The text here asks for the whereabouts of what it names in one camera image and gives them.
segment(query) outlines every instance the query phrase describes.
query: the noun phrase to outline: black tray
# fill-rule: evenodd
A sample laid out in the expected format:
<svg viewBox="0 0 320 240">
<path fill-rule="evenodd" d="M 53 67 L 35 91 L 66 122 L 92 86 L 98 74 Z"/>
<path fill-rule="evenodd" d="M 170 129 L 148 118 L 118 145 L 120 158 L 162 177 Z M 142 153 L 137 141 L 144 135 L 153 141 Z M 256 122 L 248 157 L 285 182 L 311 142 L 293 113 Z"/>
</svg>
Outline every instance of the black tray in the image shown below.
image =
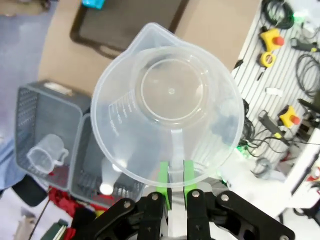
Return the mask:
<svg viewBox="0 0 320 240">
<path fill-rule="evenodd" d="M 70 38 L 114 59 L 147 23 L 174 33 L 189 0 L 105 0 L 101 10 L 80 6 Z"/>
</svg>

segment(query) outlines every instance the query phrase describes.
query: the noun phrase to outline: clear plastic measuring cup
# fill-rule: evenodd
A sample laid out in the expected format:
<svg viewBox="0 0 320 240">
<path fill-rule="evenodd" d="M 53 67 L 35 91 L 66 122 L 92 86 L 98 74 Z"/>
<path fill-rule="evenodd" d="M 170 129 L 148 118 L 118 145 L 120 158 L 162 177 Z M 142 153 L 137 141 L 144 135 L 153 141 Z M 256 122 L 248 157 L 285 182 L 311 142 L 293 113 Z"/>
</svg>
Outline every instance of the clear plastic measuring cup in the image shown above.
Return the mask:
<svg viewBox="0 0 320 240">
<path fill-rule="evenodd" d="M 230 72 L 212 54 L 149 23 L 100 77 L 91 102 L 105 156 L 142 183 L 182 187 L 228 158 L 242 134 L 244 107 Z M 192 160 L 192 179 L 184 164 Z M 169 162 L 169 182 L 158 181 Z"/>
<path fill-rule="evenodd" d="M 68 154 L 62 139 L 55 134 L 48 134 L 29 150 L 26 157 L 38 171 L 49 174 L 55 166 L 64 164 Z"/>
</svg>

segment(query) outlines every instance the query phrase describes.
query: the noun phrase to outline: gray plastic basket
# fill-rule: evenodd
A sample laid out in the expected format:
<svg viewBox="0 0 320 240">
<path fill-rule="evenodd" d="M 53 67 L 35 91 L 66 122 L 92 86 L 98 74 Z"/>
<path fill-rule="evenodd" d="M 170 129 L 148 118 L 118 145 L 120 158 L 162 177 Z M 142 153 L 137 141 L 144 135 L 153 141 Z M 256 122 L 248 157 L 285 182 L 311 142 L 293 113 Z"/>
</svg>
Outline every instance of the gray plastic basket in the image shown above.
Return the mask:
<svg viewBox="0 0 320 240">
<path fill-rule="evenodd" d="M 70 162 L 83 115 L 90 110 L 91 98 L 51 81 L 33 82 L 18 89 L 15 116 L 15 160 L 28 173 L 66 191 Z M 26 154 L 47 134 L 58 135 L 69 151 L 62 166 L 49 174 L 37 171 Z"/>
<path fill-rule="evenodd" d="M 111 207 L 121 198 L 138 200 L 144 184 L 122 173 L 113 186 L 111 196 L 99 192 L 102 183 L 101 161 L 105 157 L 92 131 L 90 114 L 86 114 L 79 127 L 77 148 L 72 160 L 70 193 L 72 196 L 99 205 Z"/>
</svg>

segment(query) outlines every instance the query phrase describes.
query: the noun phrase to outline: red button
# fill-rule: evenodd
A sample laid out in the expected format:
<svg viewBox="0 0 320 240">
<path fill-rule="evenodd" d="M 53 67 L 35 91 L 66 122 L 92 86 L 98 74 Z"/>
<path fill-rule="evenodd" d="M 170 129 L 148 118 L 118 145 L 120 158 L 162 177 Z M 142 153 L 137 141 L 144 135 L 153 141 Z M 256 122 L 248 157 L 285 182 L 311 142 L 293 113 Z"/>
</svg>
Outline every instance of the red button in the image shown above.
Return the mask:
<svg viewBox="0 0 320 240">
<path fill-rule="evenodd" d="M 285 44 L 285 39 L 282 36 L 277 36 L 272 39 L 273 44 L 283 46 Z"/>
<path fill-rule="evenodd" d="M 291 121 L 293 124 L 298 125 L 298 124 L 300 123 L 300 118 L 298 118 L 297 116 L 292 115 L 292 116 L 290 117 L 290 121 Z"/>
</svg>

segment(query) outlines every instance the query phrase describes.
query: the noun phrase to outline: brown table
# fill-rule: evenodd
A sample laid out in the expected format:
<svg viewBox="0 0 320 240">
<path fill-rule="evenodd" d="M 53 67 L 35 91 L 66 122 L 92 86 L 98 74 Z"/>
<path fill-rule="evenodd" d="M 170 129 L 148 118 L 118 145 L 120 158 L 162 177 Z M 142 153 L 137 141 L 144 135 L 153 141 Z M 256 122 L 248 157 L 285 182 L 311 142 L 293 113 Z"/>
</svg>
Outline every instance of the brown table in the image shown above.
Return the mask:
<svg viewBox="0 0 320 240">
<path fill-rule="evenodd" d="M 50 79 L 91 95 L 111 59 L 69 37 L 81 2 L 60 0 L 39 66 L 38 79 Z M 175 34 L 218 57 L 231 71 L 258 9 L 258 0 L 190 0 Z"/>
</svg>

